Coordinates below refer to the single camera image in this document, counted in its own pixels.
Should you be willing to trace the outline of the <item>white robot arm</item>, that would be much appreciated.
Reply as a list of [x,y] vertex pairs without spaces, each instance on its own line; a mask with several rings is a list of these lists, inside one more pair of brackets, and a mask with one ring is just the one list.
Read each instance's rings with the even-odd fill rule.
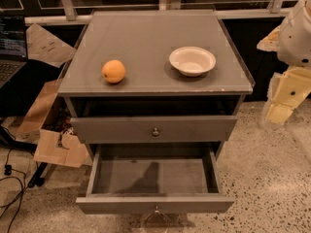
[[298,0],[282,23],[257,44],[258,50],[275,51],[288,65],[270,80],[263,118],[283,125],[311,93],[311,0]]

